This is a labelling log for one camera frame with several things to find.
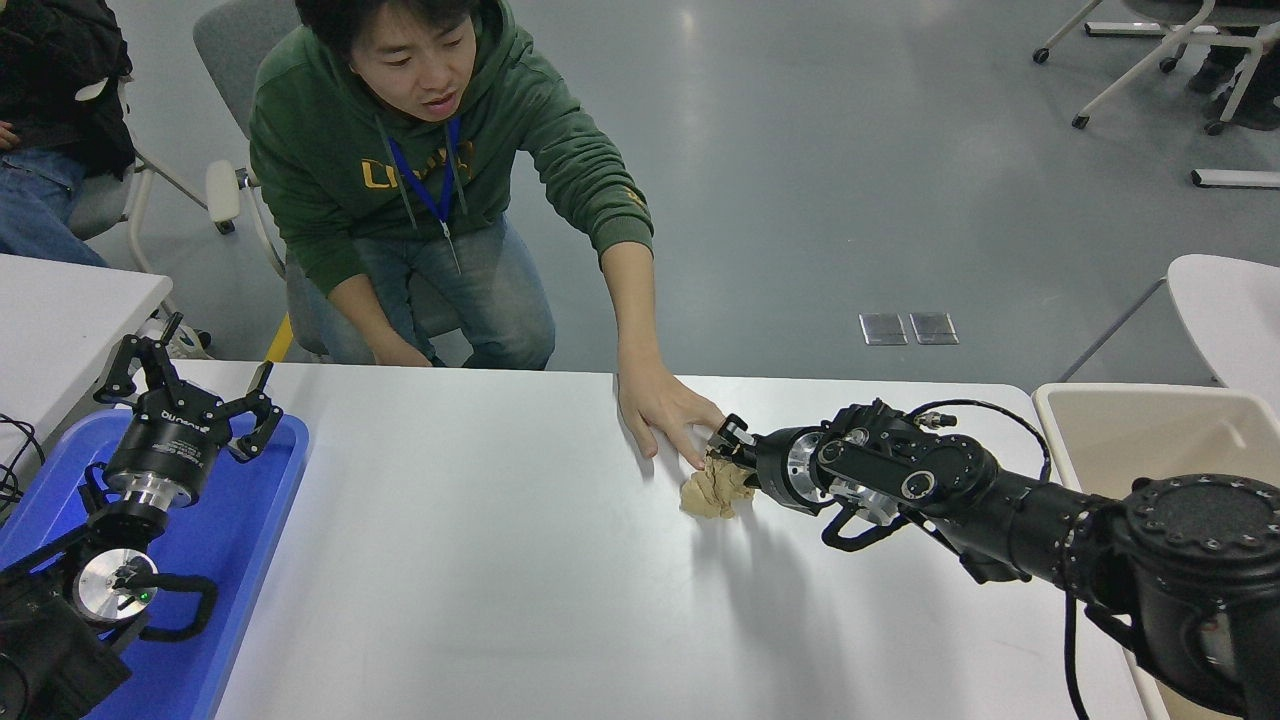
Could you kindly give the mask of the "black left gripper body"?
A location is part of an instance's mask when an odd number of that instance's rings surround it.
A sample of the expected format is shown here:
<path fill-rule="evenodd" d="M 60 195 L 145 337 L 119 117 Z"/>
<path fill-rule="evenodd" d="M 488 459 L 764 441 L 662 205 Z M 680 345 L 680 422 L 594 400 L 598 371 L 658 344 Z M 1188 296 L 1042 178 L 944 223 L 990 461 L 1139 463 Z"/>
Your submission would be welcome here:
<path fill-rule="evenodd" d="M 104 470 L 104 480 L 122 492 L 131 477 L 151 474 L 201 493 L 218 455 L 230 439 L 230 424 L 210 419 L 221 398 L 196 386 L 148 389 Z"/>

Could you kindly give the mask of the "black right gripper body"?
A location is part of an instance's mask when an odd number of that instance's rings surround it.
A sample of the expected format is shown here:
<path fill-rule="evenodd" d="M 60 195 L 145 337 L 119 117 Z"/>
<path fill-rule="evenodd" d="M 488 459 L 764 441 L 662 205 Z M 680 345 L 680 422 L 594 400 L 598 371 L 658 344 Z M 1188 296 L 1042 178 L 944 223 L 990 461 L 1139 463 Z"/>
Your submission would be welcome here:
<path fill-rule="evenodd" d="M 756 479 L 763 492 L 795 511 L 809 510 L 809 428 L 788 428 L 756 438 Z"/>

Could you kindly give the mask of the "person's left hand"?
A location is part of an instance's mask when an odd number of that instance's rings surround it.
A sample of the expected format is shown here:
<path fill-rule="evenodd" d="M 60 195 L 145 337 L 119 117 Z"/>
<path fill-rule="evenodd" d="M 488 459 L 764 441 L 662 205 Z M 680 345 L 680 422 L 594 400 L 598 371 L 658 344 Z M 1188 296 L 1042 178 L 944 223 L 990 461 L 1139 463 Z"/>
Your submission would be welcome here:
<path fill-rule="evenodd" d="M 655 459 L 657 437 L 663 436 L 681 459 L 701 470 L 705 451 L 695 446 L 689 428 L 718 429 L 724 421 L 721 409 L 690 389 L 662 363 L 626 360 L 620 364 L 617 380 L 621 419 L 640 457 Z"/>

